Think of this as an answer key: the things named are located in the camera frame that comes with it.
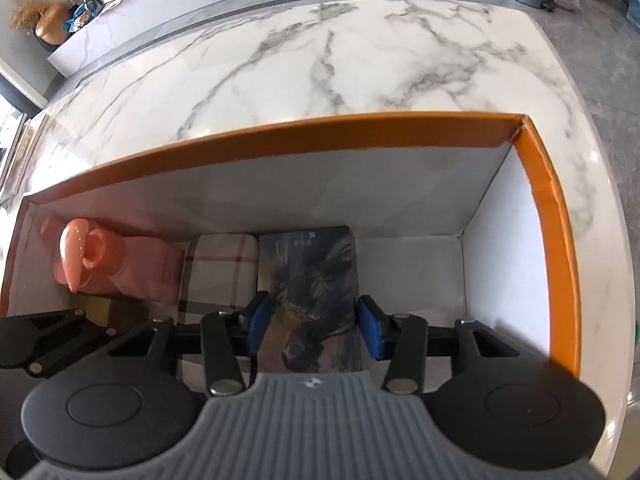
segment book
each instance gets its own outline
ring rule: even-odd
[[[360,369],[356,330],[356,249],[348,227],[260,236],[258,290],[274,313],[258,371],[347,372]]]

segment logo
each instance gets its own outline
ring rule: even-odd
[[[307,379],[306,381],[304,381],[302,384],[304,384],[307,388],[311,390],[315,390],[318,386],[320,386],[320,384],[322,384],[322,381],[317,377],[311,377],[310,379]]]

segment marble countertop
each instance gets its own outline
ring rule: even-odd
[[[532,117],[566,197],[582,297],[581,379],[603,400],[593,456],[615,451],[630,384],[634,286],[620,199],[590,115],[524,13],[434,0],[345,0],[241,16],[97,73],[47,108],[20,194],[0,216],[6,254],[21,194],[183,139],[382,110]]]

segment pink bottle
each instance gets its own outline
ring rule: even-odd
[[[60,237],[60,257],[71,292],[177,303],[184,253],[150,237],[123,237],[83,218]]]
[[[65,270],[60,259],[60,237],[65,230],[63,224],[57,218],[48,216],[42,221],[40,234],[44,240],[47,251],[53,262],[53,277],[60,285],[69,286],[66,281]],[[120,291],[105,274],[83,269],[78,286],[80,292],[96,296],[120,296]]]

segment gray ribbed plate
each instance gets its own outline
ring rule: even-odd
[[[30,480],[602,480],[586,460],[521,472],[450,443],[415,396],[376,388],[368,372],[261,374],[236,397],[209,400],[190,433],[149,462],[113,472],[41,463]]]

